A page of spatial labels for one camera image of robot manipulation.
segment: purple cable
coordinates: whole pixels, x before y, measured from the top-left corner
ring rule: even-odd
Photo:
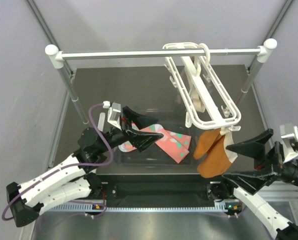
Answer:
[[[102,203],[96,203],[96,202],[90,202],[90,201],[70,201],[71,203],[75,203],[75,204],[92,204],[92,205],[98,205],[98,206],[101,206],[103,207],[103,211],[100,213],[100,214],[97,214],[97,215],[93,215],[95,218],[98,218],[98,217],[101,217],[105,211],[107,210],[107,206],[102,204]],[[43,227],[42,227],[42,224],[41,224],[41,218],[39,217],[37,219],[37,223],[38,223],[38,228],[39,228],[39,231],[42,235],[48,235],[50,234],[53,230],[55,230],[60,224],[62,224],[63,222],[65,222],[66,220],[68,220],[69,218],[71,217],[74,217],[74,216],[78,216],[78,215],[85,215],[85,213],[82,213],[82,212],[79,212],[79,213],[74,213],[74,214],[71,214],[67,217],[65,217],[64,219],[60,220],[59,222],[57,222],[50,230],[48,231],[43,231]]]
[[[100,130],[98,129],[96,123],[95,123],[95,120],[93,119],[93,116],[92,116],[92,112],[95,108],[99,108],[99,107],[102,107],[104,104],[103,103],[99,103],[99,104],[96,104],[96,105],[93,105],[92,107],[89,108],[89,119],[90,119],[90,122],[92,124],[92,126],[94,127],[95,131],[97,132],[97,134],[99,135],[99,137],[101,138],[101,140],[103,141],[104,145],[108,148],[108,151],[110,153],[110,159],[109,161],[107,162],[103,162],[103,163],[73,163],[73,164],[69,164],[69,165],[66,165],[64,167],[61,167],[60,169],[61,170],[64,170],[64,169],[67,169],[67,168],[70,168],[70,167],[75,167],[75,166],[82,166],[82,167],[102,167],[102,166],[107,166],[109,164],[111,164],[114,160],[114,152],[113,150],[111,149],[109,143],[107,142],[107,140],[105,139],[105,137],[103,136],[103,134],[100,132]],[[43,177],[42,178],[42,181],[46,180],[47,178],[51,177],[52,175],[58,173],[60,170],[57,169],[51,173],[49,173],[47,176]],[[8,211],[8,209],[11,207],[12,204],[14,204],[22,195],[24,195],[25,193],[27,193],[29,190],[33,189],[35,186],[37,186],[39,183],[42,182],[41,180],[35,182],[34,184],[32,184],[31,186],[29,186],[28,188],[26,188],[25,190],[23,190],[21,193],[19,193],[17,196],[15,196],[9,203],[8,205],[5,207],[5,209],[3,210],[2,212],[2,220],[3,221],[9,221],[11,219],[13,219],[14,217],[6,217],[6,213]]]

